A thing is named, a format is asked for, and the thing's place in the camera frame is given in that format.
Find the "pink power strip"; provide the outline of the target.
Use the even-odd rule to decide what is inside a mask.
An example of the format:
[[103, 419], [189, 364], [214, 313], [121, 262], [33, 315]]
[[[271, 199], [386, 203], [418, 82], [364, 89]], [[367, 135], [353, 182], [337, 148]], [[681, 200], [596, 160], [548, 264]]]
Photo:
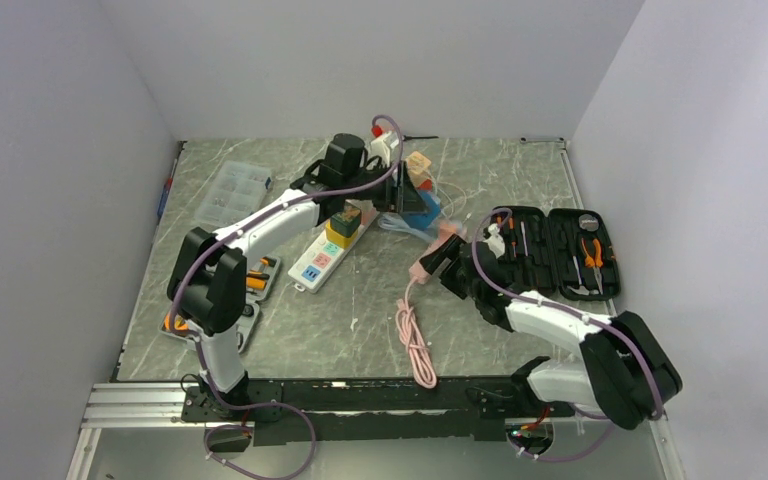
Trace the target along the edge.
[[437, 237], [423, 254], [409, 268], [412, 281], [425, 284], [445, 261], [454, 260], [465, 243], [463, 226], [453, 222], [443, 222]]

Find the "blue cube charger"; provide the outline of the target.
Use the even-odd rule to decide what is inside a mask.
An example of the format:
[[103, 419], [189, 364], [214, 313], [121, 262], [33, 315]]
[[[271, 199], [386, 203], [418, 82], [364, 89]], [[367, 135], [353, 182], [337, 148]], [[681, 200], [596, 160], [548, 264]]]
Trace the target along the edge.
[[441, 213], [439, 199], [427, 190], [419, 191], [420, 197], [425, 202], [426, 210], [423, 213], [409, 214], [404, 217], [405, 222], [413, 229], [427, 230], [431, 227]]

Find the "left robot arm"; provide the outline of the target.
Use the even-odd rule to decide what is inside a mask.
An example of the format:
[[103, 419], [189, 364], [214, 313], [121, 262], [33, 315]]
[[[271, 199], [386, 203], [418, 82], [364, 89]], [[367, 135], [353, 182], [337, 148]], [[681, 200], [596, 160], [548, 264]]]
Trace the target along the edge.
[[167, 287], [169, 317], [186, 322], [196, 343], [208, 407], [224, 420], [247, 406], [248, 374], [237, 340], [246, 305], [248, 271], [274, 248], [322, 225], [349, 200], [369, 201], [380, 212], [425, 211], [403, 159], [404, 139], [385, 132], [371, 143], [340, 133], [323, 158], [269, 205], [215, 232], [197, 227], [181, 244]]

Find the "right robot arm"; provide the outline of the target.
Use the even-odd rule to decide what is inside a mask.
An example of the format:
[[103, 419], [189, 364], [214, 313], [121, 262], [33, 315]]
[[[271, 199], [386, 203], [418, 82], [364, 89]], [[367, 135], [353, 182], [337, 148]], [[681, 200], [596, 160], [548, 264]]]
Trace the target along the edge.
[[437, 275], [482, 319], [509, 333], [538, 337], [571, 354], [569, 361], [538, 356], [510, 377], [517, 411], [566, 404], [588, 407], [615, 426], [632, 430], [662, 416], [683, 380], [641, 316], [581, 310], [515, 281], [485, 240], [451, 234], [429, 246], [410, 268], [419, 282]]

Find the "white power strip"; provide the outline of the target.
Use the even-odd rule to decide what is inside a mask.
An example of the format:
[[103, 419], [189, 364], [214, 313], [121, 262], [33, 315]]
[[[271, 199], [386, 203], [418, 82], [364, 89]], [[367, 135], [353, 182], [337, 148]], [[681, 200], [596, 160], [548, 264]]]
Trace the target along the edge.
[[294, 282], [294, 288], [301, 292], [317, 293], [327, 279], [336, 271], [340, 263], [363, 237], [373, 220], [378, 216], [375, 209], [363, 211], [360, 235], [355, 244], [348, 250], [340, 249], [326, 240], [325, 225], [319, 236], [299, 256], [289, 268], [288, 275]]

